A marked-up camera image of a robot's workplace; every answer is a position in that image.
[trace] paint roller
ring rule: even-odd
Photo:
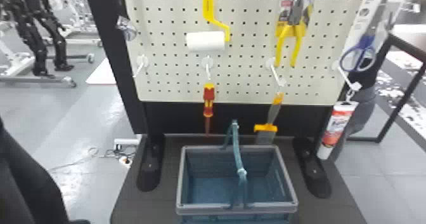
[[[217,51],[225,49],[229,42],[229,26],[217,21],[214,17],[213,0],[203,0],[203,17],[223,31],[190,32],[186,35],[186,45],[190,51]]]

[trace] scissors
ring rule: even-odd
[[[378,24],[382,19],[382,15],[386,8],[387,0],[382,0],[371,20],[370,24],[367,27],[365,33],[361,36],[361,39],[357,45],[351,47],[347,50],[340,59],[340,67],[346,72],[364,72],[373,66],[376,61],[376,49],[372,46],[373,41],[376,37],[376,31]],[[347,56],[353,56],[352,62],[344,63],[344,60]],[[364,61],[366,58],[371,59],[369,64],[365,64]]]

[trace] yellow pliers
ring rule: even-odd
[[[280,66],[281,48],[284,43],[284,38],[288,37],[291,33],[296,36],[296,46],[293,50],[290,66],[294,67],[296,64],[296,58],[299,54],[300,46],[302,44],[302,37],[305,36],[306,32],[306,25],[303,22],[302,17],[303,5],[303,0],[293,0],[292,9],[290,11],[290,15],[288,16],[287,24],[284,25],[283,30],[278,38],[278,43],[276,45],[275,67]]]

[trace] white pegboard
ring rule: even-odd
[[[274,57],[278,0],[214,0],[217,20],[231,29],[231,41],[214,59],[215,102],[271,103],[275,91],[271,72],[264,68]],[[277,73],[287,80],[284,104],[332,105],[343,78],[332,70],[342,52],[362,0],[315,0],[314,13],[303,38],[296,67],[289,66],[295,39],[283,46]],[[201,59],[190,53],[188,32],[216,31],[202,16],[202,0],[126,0],[130,19],[139,30],[127,47],[133,70],[136,58],[150,60],[135,78],[143,101],[202,102],[207,76]]]

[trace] blue basket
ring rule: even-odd
[[[228,142],[233,137],[233,147]],[[276,145],[238,144],[233,121],[222,146],[185,146],[176,213],[184,221],[289,221],[298,201]]]

